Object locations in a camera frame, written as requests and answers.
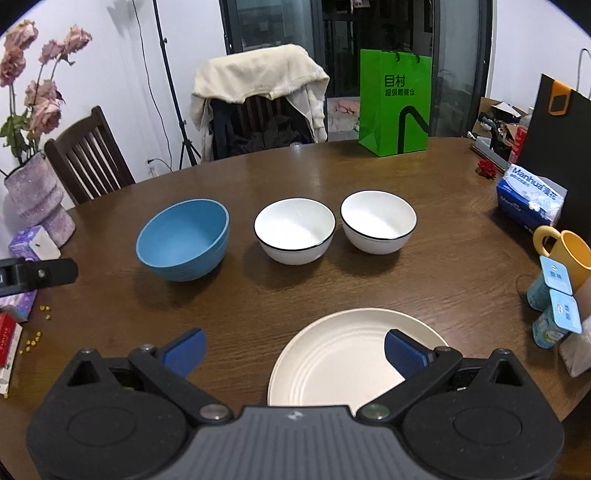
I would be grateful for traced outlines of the cream plate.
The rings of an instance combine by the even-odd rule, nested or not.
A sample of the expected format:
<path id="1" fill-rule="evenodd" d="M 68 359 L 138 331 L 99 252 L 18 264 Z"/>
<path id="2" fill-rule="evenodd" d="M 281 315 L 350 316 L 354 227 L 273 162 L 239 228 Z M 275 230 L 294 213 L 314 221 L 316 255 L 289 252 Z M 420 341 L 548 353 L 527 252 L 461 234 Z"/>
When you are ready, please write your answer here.
<path id="1" fill-rule="evenodd" d="M 267 388 L 270 406 L 363 405 L 404 381 L 385 354 L 385 338 L 399 329 L 433 349 L 444 338 L 424 322 L 382 308 L 358 308 L 325 316 L 283 348 Z"/>

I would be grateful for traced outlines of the blue bowl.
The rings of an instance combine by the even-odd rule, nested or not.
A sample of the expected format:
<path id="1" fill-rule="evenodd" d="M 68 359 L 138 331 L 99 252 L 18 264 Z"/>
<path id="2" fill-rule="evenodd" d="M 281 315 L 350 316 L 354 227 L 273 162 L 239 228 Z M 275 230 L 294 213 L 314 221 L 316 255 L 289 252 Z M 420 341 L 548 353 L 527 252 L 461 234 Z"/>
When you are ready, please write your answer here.
<path id="1" fill-rule="evenodd" d="M 167 207 L 139 232 L 138 260 L 159 277 L 189 282 L 211 273 L 229 244 L 230 217 L 213 199 L 190 199 Z"/>

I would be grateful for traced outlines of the white bowl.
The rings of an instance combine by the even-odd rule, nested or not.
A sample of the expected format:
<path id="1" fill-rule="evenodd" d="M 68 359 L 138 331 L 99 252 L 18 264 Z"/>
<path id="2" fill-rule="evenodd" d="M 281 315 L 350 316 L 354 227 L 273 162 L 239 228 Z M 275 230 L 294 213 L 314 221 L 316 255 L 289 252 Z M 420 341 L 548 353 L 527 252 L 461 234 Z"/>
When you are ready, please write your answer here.
<path id="1" fill-rule="evenodd" d="M 267 256 L 289 266 L 317 261 L 335 234 L 335 214 L 322 202 L 287 198 L 267 205 L 256 215 L 253 231 Z"/>
<path id="2" fill-rule="evenodd" d="M 339 213 L 349 242 L 373 255 L 389 255 L 401 250 L 418 224 L 412 205 L 385 191 L 353 193 L 342 201 Z"/>

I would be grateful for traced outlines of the purple tissue pack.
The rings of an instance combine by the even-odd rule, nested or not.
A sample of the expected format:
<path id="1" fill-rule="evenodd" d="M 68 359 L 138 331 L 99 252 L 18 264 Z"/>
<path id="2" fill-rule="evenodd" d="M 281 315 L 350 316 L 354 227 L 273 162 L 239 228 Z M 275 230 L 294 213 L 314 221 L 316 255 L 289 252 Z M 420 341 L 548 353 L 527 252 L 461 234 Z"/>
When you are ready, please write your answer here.
<path id="1" fill-rule="evenodd" d="M 5 296 L 0 299 L 2 313 L 8 313 L 17 323 L 27 322 L 37 292 L 25 292 L 11 296 Z"/>

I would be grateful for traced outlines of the purple tissue box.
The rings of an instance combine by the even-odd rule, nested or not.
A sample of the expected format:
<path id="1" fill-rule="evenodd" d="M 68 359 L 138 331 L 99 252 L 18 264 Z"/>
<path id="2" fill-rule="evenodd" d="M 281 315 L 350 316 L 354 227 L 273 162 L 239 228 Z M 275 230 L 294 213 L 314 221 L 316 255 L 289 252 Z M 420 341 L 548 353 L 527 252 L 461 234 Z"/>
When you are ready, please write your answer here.
<path id="1" fill-rule="evenodd" d="M 12 257 L 27 261 L 54 260 L 61 252 L 42 225 L 19 231 L 8 245 Z"/>

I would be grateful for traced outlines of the red book box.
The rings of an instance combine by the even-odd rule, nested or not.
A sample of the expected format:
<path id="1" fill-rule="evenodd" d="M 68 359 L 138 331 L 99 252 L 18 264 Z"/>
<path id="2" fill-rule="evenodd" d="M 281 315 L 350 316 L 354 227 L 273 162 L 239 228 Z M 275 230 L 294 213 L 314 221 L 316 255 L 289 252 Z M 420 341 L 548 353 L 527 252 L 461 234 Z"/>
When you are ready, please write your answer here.
<path id="1" fill-rule="evenodd" d="M 0 314 L 0 368 L 4 368 L 18 323 L 6 312 Z"/>

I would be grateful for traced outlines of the pink textured vase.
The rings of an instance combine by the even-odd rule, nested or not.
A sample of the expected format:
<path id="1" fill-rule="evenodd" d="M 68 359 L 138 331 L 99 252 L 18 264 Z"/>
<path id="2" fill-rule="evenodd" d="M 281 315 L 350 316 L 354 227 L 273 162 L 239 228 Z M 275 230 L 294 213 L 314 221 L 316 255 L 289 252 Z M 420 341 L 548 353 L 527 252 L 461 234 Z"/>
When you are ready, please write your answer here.
<path id="1" fill-rule="evenodd" d="M 41 225 L 58 248 L 67 243 L 75 223 L 61 204 L 64 190 L 42 152 L 12 171 L 4 179 L 4 186 L 16 213 L 28 227 Z"/>

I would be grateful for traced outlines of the dark wooden chair left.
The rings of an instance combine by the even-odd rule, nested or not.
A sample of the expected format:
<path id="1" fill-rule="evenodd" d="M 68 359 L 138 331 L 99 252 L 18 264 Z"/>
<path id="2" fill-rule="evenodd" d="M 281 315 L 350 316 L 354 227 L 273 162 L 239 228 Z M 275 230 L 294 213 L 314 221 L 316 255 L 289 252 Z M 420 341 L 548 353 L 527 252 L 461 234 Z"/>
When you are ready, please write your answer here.
<path id="1" fill-rule="evenodd" d="M 44 152 L 75 205 L 135 183 L 100 106 L 47 140 Z"/>

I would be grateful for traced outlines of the dried pink flowers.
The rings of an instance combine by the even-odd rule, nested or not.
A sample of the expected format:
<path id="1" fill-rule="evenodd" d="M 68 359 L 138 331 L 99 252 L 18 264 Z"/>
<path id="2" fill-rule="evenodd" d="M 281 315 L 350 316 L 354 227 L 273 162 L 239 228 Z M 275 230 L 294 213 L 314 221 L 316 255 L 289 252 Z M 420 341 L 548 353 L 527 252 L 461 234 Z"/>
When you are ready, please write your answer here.
<path id="1" fill-rule="evenodd" d="M 41 48 L 37 78 L 24 90 L 23 102 L 17 102 L 15 83 L 27 66 L 26 51 L 37 40 L 39 31 L 31 20 L 23 20 L 8 29 L 4 37 L 1 58 L 1 87 L 8 91 L 9 113 L 1 125 L 3 146 L 10 150 L 20 166 L 40 151 L 43 136 L 60 124 L 65 104 L 56 82 L 57 67 L 75 64 L 72 56 L 83 50 L 93 36 L 85 29 L 72 25 L 61 40 L 49 40 Z"/>

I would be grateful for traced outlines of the yogurt cup lower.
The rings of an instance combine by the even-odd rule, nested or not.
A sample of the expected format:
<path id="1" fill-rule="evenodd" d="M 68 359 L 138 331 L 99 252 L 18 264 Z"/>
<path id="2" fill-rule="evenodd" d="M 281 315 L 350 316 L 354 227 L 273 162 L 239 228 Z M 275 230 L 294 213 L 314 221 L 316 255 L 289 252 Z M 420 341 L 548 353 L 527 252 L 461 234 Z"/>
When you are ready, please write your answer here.
<path id="1" fill-rule="evenodd" d="M 582 333 L 576 299 L 555 289 L 549 291 L 549 299 L 548 307 L 532 326 L 534 342 L 543 349 L 554 347 L 565 336 Z"/>

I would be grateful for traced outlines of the yogurt cup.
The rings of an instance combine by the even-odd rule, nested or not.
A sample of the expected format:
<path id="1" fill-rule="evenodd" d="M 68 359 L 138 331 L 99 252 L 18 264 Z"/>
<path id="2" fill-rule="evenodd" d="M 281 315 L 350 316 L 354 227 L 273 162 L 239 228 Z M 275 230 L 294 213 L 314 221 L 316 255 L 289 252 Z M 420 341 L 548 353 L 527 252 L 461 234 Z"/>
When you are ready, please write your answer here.
<path id="1" fill-rule="evenodd" d="M 548 307 L 532 326 L 534 342 L 543 349 L 554 347 L 565 336 L 582 333 L 576 299 L 555 289 L 549 291 L 549 299 Z"/>
<path id="2" fill-rule="evenodd" d="M 541 273 L 528 287 L 526 299 L 536 311 L 544 311 L 550 305 L 550 291 L 556 290 L 566 295 L 573 295 L 569 272 L 565 265 L 541 255 L 539 257 Z"/>

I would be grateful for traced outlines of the yogurt cup upper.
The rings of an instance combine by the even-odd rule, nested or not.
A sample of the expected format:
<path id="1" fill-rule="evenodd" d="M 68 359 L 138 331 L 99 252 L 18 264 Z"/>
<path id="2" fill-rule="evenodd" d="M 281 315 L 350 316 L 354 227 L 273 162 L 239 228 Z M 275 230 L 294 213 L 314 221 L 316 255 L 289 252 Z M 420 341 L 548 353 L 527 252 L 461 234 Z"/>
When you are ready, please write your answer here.
<path id="1" fill-rule="evenodd" d="M 550 291 L 556 290 L 566 295 L 573 295 L 569 272 L 565 265 L 541 255 L 539 257 L 541 273 L 528 287 L 526 299 L 536 311 L 544 311 L 550 305 Z"/>

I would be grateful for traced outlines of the yellow mug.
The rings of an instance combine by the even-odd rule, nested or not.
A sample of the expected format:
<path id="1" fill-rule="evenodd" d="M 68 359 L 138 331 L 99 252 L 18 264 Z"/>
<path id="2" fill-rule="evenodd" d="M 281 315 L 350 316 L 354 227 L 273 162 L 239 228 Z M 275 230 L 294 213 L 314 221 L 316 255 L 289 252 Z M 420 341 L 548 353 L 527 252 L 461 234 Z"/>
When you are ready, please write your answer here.
<path id="1" fill-rule="evenodd" d="M 533 233 L 537 253 L 563 264 L 569 273 L 573 292 L 576 292 L 591 273 L 591 249 L 572 231 L 542 225 Z"/>

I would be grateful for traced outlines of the blue tissue box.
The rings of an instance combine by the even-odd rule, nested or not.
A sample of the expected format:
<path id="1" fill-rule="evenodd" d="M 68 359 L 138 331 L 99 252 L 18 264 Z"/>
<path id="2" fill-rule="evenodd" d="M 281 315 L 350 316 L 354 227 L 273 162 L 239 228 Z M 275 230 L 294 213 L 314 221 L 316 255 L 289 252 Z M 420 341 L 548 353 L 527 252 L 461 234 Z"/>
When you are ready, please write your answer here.
<path id="1" fill-rule="evenodd" d="M 517 164 L 509 165 L 496 192 L 499 207 L 531 232 L 542 225 L 554 227 L 567 196 L 566 188 Z"/>

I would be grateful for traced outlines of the red artificial flower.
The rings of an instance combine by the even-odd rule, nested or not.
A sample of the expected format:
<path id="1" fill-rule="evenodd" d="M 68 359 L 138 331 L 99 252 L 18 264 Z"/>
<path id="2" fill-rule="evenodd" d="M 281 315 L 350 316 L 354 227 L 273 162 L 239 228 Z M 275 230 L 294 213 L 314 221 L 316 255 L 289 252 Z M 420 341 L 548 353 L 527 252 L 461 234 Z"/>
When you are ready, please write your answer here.
<path id="1" fill-rule="evenodd" d="M 482 158 L 477 163 L 476 172 L 479 176 L 489 180 L 494 180 L 497 176 L 498 170 L 493 161 L 487 158 Z"/>

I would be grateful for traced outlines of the black tripod stand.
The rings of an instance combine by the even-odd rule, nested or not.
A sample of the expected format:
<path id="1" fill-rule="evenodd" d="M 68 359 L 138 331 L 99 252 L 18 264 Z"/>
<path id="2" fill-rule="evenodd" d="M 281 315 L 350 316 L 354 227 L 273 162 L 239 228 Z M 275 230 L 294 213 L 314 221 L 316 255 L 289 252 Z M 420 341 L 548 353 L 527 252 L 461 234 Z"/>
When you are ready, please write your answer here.
<path id="1" fill-rule="evenodd" d="M 165 38 L 163 31 L 162 31 L 162 25 L 161 25 L 161 21 L 160 21 L 160 15 L 159 15 L 158 5 L 157 5 L 156 0 L 152 0 L 152 9 L 153 9 L 153 13 L 154 13 L 154 20 L 155 20 L 155 25 L 156 25 L 157 35 L 158 35 L 158 43 L 159 43 L 161 57 L 162 57 L 163 65 L 164 65 L 166 79 L 167 79 L 167 83 L 168 83 L 168 87 L 169 87 L 169 91 L 170 91 L 170 95 L 171 95 L 171 99 L 172 99 L 172 104 L 174 107 L 174 112 L 176 114 L 178 127 L 179 127 L 180 134 L 181 134 L 181 150 L 180 150 L 180 155 L 179 155 L 178 168 L 181 169 L 183 167 L 184 157 L 187 157 L 188 162 L 190 163 L 191 167 L 197 166 L 198 160 L 201 159 L 201 155 L 197 151 L 197 147 L 195 147 L 193 145 L 193 142 L 190 140 L 190 138 L 188 137 L 187 132 L 186 132 L 186 121 L 184 120 L 183 115 L 181 113 L 177 94 L 176 94 L 176 89 L 174 86 L 174 81 L 173 81 L 172 72 L 170 69 L 167 50 L 166 50 L 167 39 Z"/>

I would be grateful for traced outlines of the chair with clothes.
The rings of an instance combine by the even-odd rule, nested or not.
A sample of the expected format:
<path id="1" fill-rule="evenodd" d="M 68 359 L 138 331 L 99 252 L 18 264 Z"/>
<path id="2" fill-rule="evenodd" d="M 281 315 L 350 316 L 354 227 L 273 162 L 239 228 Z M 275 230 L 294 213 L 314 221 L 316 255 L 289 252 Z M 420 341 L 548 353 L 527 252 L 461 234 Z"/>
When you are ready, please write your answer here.
<path id="1" fill-rule="evenodd" d="M 213 99 L 211 109 L 213 160 L 315 142 L 308 119 L 286 97 L 252 96 L 242 104 Z"/>

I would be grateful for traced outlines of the red label plastic bottle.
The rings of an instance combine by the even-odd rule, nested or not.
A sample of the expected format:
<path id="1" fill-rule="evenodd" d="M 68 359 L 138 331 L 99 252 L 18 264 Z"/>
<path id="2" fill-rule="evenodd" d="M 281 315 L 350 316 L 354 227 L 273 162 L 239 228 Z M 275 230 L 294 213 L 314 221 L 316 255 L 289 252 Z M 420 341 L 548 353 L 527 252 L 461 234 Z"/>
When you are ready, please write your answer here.
<path id="1" fill-rule="evenodd" d="M 522 153 L 525 140 L 527 137 L 528 129 L 530 126 L 530 122 L 533 115 L 533 109 L 530 108 L 527 115 L 523 116 L 518 124 L 517 130 L 515 132 L 514 141 L 512 150 L 509 156 L 509 162 L 512 164 L 517 164 L 519 157 Z"/>

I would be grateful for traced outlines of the cardboard box with clutter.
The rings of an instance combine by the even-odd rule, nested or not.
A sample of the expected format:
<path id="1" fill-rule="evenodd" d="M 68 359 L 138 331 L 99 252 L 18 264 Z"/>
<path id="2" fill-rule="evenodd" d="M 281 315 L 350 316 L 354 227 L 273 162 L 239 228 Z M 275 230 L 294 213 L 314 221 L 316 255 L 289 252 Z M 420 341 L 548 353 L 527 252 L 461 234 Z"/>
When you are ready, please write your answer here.
<path id="1" fill-rule="evenodd" d="M 532 109 L 482 97 L 471 133 L 504 160 L 509 160 L 520 122 Z"/>

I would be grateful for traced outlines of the black paper bag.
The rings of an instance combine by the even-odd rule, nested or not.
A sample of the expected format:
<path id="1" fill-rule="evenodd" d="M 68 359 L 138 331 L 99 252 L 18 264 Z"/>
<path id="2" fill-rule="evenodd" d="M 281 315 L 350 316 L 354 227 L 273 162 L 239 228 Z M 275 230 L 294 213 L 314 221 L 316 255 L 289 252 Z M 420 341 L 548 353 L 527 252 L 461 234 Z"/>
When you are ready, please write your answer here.
<path id="1" fill-rule="evenodd" d="M 590 99 L 543 74 L 519 164 L 567 190 L 558 225 L 590 239 Z"/>

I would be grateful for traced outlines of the green paper bag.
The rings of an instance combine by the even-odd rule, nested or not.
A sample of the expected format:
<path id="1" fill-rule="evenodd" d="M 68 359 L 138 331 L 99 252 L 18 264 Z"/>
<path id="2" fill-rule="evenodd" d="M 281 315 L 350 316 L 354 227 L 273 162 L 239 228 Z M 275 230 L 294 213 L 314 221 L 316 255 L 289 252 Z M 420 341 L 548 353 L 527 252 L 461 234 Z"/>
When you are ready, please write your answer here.
<path id="1" fill-rule="evenodd" d="M 430 133 L 432 58 L 363 49 L 359 143 L 379 157 L 424 151 Z"/>

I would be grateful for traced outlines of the cream jacket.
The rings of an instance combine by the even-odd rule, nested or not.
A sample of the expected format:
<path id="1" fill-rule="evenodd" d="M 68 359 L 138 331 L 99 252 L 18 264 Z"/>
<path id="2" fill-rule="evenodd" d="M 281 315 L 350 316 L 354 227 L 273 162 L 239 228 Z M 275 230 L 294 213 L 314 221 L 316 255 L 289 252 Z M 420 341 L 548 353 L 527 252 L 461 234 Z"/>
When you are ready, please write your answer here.
<path id="1" fill-rule="evenodd" d="M 202 160 L 213 159 L 213 99 L 245 103 L 252 96 L 267 100 L 286 98 L 307 119 L 317 143 L 328 140 L 325 93 L 329 75 L 296 44 L 280 45 L 210 59 L 195 73 L 190 118 L 201 135 Z"/>

